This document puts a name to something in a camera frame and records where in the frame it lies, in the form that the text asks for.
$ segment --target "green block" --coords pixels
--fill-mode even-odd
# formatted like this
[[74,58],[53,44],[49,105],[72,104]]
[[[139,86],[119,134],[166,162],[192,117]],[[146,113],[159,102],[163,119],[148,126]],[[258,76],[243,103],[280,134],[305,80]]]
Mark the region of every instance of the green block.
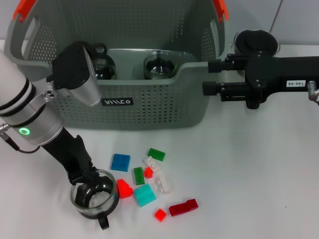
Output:
[[134,176],[135,176],[136,185],[145,184],[142,167],[134,169]]
[[158,150],[156,150],[156,149],[151,148],[151,149],[149,150],[148,157],[150,157],[150,156],[151,156],[152,158],[154,158],[154,159],[157,159],[157,160],[163,162],[164,157],[165,157],[165,153],[163,153],[163,152],[161,152],[161,151],[158,151]]

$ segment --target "dark red block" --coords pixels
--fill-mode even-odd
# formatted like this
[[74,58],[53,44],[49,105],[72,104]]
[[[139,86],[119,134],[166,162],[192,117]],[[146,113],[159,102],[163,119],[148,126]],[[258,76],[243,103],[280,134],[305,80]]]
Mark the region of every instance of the dark red block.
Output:
[[171,216],[174,217],[183,213],[188,213],[192,210],[195,210],[196,208],[198,208],[196,200],[191,199],[188,200],[186,203],[170,206],[168,210]]

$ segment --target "green indicator light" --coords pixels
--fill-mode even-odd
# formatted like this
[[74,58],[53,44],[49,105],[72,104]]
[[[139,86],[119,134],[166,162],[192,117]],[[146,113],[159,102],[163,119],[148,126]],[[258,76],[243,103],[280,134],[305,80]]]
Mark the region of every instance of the green indicator light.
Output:
[[27,128],[21,128],[21,129],[19,129],[19,132],[20,132],[21,134],[24,134],[24,135],[30,134],[30,130],[27,129]]

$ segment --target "orange handle clip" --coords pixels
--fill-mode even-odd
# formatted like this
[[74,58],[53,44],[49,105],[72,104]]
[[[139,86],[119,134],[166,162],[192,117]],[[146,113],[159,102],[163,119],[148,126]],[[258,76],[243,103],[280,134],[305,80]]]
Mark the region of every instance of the orange handle clip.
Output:
[[213,0],[213,3],[215,5],[217,15],[218,15],[218,20],[220,23],[223,22],[223,14],[225,14],[225,19],[229,20],[229,15],[227,11],[227,6],[225,4],[224,0]]
[[21,0],[14,11],[13,19],[16,19],[16,16],[18,15],[18,13],[20,13],[22,15],[22,17],[20,17],[20,21],[23,22],[28,16],[34,4],[35,0]]

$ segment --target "black metal bracket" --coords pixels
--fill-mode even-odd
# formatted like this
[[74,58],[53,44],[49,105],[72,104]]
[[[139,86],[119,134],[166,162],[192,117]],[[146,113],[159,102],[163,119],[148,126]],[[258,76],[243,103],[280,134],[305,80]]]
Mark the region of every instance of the black metal bracket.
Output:
[[258,109],[273,93],[306,92],[309,81],[319,84],[319,57],[277,58],[260,51],[208,62],[210,73],[230,70],[244,70],[245,82],[203,82],[203,94],[220,94],[222,101],[246,101],[247,108]]
[[72,185],[90,182],[99,177],[82,138],[73,138],[65,128],[54,140],[42,147],[63,165]]

